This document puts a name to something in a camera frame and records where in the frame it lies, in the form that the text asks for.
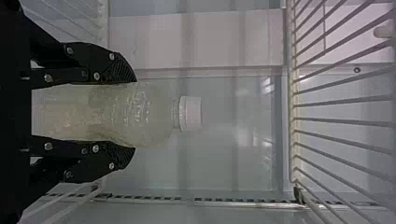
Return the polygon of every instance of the bolt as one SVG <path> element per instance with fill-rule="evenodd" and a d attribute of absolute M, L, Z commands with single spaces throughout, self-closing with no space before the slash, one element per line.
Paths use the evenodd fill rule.
<path fill-rule="evenodd" d="M 52 150 L 52 149 L 53 149 L 52 143 L 46 143 L 46 144 L 44 144 L 44 149 L 47 150 L 47 151 Z"/>
<path fill-rule="evenodd" d="M 95 80 L 98 81 L 100 79 L 99 73 L 94 73 L 93 78 L 95 78 Z"/>
<path fill-rule="evenodd" d="M 66 51 L 67 51 L 68 54 L 73 54 L 74 53 L 72 48 L 67 48 Z"/>
<path fill-rule="evenodd" d="M 114 170 L 114 162 L 111 162 L 111 163 L 108 165 L 108 169 Z"/>
<path fill-rule="evenodd" d="M 67 171 L 65 176 L 66 176 L 66 179 L 70 179 L 71 177 L 73 177 L 71 171 Z"/>
<path fill-rule="evenodd" d="M 87 155 L 87 154 L 88 154 L 87 148 L 83 148 L 83 149 L 81 150 L 81 154 L 82 154 L 82 155 Z"/>
<path fill-rule="evenodd" d="M 92 147 L 92 152 L 93 153 L 98 153 L 98 151 L 99 151 L 99 146 L 98 145 L 95 145 L 95 146 Z"/>
<path fill-rule="evenodd" d="M 52 76 L 49 74 L 44 75 L 44 80 L 46 82 L 53 82 Z"/>

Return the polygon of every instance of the plastic bottle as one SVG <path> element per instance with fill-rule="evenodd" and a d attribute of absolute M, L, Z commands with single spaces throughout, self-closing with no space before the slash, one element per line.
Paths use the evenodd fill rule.
<path fill-rule="evenodd" d="M 201 98 L 172 99 L 148 83 L 69 87 L 41 93 L 41 99 L 35 106 L 35 134 L 57 139 L 148 147 L 174 129 L 201 127 Z"/>

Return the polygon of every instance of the bottle cap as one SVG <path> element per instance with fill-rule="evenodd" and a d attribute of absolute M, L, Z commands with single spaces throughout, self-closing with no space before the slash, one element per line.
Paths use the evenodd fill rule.
<path fill-rule="evenodd" d="M 201 97 L 181 96 L 178 105 L 178 120 L 182 132 L 201 129 Z"/>

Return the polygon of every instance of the black mechanical arm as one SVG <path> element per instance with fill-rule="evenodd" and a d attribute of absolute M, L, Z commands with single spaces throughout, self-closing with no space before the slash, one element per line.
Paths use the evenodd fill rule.
<path fill-rule="evenodd" d="M 117 52 L 88 43 L 61 43 L 28 19 L 18 0 L 0 0 L 1 78 L 0 223 L 60 182 L 92 182 L 124 169 L 135 148 L 108 141 L 57 140 L 32 135 L 32 90 L 56 85 L 136 82 Z M 30 61 L 41 68 L 32 69 Z M 30 158 L 42 157 L 35 164 Z"/>

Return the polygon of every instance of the water bottle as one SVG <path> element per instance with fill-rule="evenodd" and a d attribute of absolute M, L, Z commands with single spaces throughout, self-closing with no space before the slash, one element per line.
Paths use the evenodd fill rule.
<path fill-rule="evenodd" d="M 144 82 L 51 88 L 34 99 L 34 134 L 56 139 L 149 147 L 202 123 L 200 97 L 166 97 Z"/>

